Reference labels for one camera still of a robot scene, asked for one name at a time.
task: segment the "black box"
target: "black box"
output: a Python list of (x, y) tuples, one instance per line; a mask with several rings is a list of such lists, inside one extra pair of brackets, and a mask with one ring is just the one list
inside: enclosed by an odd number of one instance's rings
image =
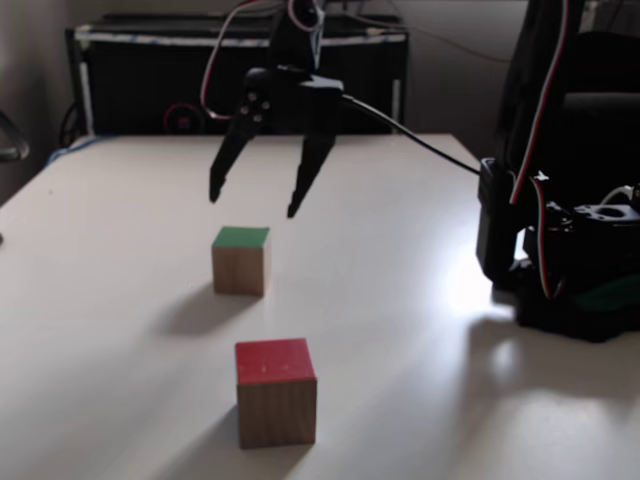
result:
[[(393, 16), (376, 20), (400, 22)], [(82, 133), (224, 133), (227, 122), (206, 117), (199, 102), (203, 72), (222, 21), (205, 15), (107, 15), (68, 29)], [(209, 107), (233, 112), (245, 72), (265, 65), (271, 25), (270, 15), (234, 18), (213, 67)], [(346, 93), (403, 121), (406, 33), (327, 16), (322, 45), (320, 75), (342, 80)], [(359, 112), (345, 110), (342, 115), (341, 133), (389, 131)]]

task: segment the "red cable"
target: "red cable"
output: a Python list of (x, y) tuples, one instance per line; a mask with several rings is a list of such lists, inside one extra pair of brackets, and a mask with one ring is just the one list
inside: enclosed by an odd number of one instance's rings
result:
[(171, 115), (171, 112), (173, 112), (176, 108), (180, 108), (180, 107), (186, 108), (187, 110), (191, 110), (196, 114), (196, 116), (201, 115), (198, 109), (189, 103), (174, 103), (167, 109), (166, 112), (164, 112), (164, 117), (162, 118), (162, 125), (164, 126), (164, 130), (166, 133), (171, 133), (170, 132), (171, 128), (169, 127), (169, 117)]
[(544, 248), (544, 231), (545, 231), (545, 201), (544, 201), (544, 192), (542, 190), (542, 185), (538, 179), (529, 177), (533, 186), (536, 190), (536, 194), (538, 197), (538, 269), (540, 271), (540, 282), (542, 284), (542, 290), (544, 292), (545, 297), (549, 300), (556, 298), (562, 289), (564, 288), (564, 279), (560, 281), (556, 291), (551, 293), (551, 286), (549, 285), (549, 275), (547, 272), (547, 259), (545, 256), (545, 248)]
[(560, 25), (558, 46), (556, 48), (556, 52), (554, 53), (553, 59), (551, 60), (551, 67), (549, 68), (549, 73), (547, 74), (547, 78), (545, 79), (545, 82), (543, 84), (542, 96), (540, 97), (540, 102), (538, 103), (538, 108), (535, 113), (533, 128), (529, 136), (529, 142), (527, 143), (527, 149), (525, 151), (524, 161), (520, 166), (520, 172), (518, 173), (518, 177), (516, 178), (516, 182), (514, 184), (513, 191), (511, 193), (511, 198), (509, 200), (509, 203), (511, 203), (511, 205), (516, 204), (516, 202), (518, 201), (518, 197), (520, 195), (520, 191), (522, 190), (522, 184), (524, 183), (527, 170), (529, 169), (529, 163), (531, 163), (531, 158), (533, 157), (533, 150), (535, 148), (536, 140), (538, 139), (540, 122), (542, 120), (544, 110), (547, 106), (547, 99), (549, 96), (549, 92), (551, 91), (551, 84), (553, 82), (553, 78), (555, 77), (556, 71), (558, 69), (558, 65), (560, 64), (560, 58), (562, 57), (562, 52), (564, 51), (564, 45), (567, 39), (567, 31), (569, 29), (569, 0), (561, 0), (561, 1), (562, 1), (562, 23)]
[(244, 2), (240, 2), (238, 5), (233, 7), (233, 9), (229, 12), (229, 15), (227, 15), (227, 19), (224, 21), (224, 23), (222, 24), (222, 27), (220, 28), (220, 33), (218, 34), (216, 45), (213, 47), (213, 50), (209, 57), (209, 61), (207, 62), (203, 83), (202, 83), (202, 86), (200, 87), (200, 105), (202, 109), (211, 118), (214, 118), (216, 120), (231, 120), (232, 118), (231, 115), (220, 115), (215, 111), (211, 110), (209, 107), (207, 107), (207, 102), (206, 102), (207, 93), (209, 91), (209, 83), (211, 82), (211, 74), (213, 72), (213, 65), (218, 55), (218, 51), (220, 50), (220, 48), (222, 48), (222, 41), (224, 39), (224, 35), (227, 31), (227, 28), (229, 27), (229, 24), (231, 23), (231, 20), (233, 19), (233, 17), (235, 17), (240, 10), (254, 3), (265, 2), (265, 1), (271, 1), (271, 0), (246, 0)]

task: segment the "wall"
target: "wall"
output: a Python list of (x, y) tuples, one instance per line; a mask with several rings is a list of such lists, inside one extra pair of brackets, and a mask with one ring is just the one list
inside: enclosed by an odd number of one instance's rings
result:
[[(521, 1), (398, 1), (410, 26), (492, 57), (511, 58), (526, 10)], [(490, 62), (424, 33), (411, 33), (407, 124), (451, 132), (478, 157), (493, 154), (507, 63)]]
[[(112, 5), (110, 0), (66, 0), (67, 12), (71, 25), (81, 25), (100, 18), (105, 13), (124, 11), (118, 5)], [(140, 0), (133, 0), (134, 4), (139, 4)]]
[(64, 0), (0, 0), (0, 109), (32, 148), (26, 161), (0, 165), (0, 204), (39, 171), (55, 148), (57, 125), (71, 101), (66, 22)]

